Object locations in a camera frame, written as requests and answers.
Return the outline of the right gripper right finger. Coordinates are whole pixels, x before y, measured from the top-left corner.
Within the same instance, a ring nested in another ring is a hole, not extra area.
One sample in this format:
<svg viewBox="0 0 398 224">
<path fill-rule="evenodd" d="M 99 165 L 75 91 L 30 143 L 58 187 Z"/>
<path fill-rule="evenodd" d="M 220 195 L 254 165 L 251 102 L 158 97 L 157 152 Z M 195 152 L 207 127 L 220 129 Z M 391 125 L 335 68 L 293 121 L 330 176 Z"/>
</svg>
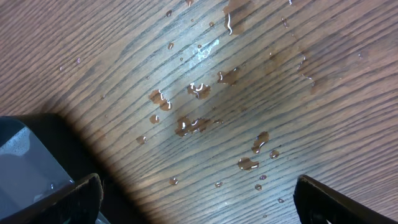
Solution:
<svg viewBox="0 0 398 224">
<path fill-rule="evenodd" d="M 307 175 L 298 177 L 293 198 L 302 224 L 397 224 Z"/>
</svg>

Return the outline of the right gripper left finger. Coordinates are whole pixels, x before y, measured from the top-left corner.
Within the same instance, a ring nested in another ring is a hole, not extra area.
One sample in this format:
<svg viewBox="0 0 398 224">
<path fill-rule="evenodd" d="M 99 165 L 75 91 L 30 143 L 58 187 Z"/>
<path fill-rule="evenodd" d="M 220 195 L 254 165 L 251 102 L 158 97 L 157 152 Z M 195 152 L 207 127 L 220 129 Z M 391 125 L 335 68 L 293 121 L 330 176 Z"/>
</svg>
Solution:
<svg viewBox="0 0 398 224">
<path fill-rule="evenodd" d="M 1 224 L 74 224 L 96 222 L 103 200 L 98 174 L 92 173 L 1 220 Z"/>
</svg>

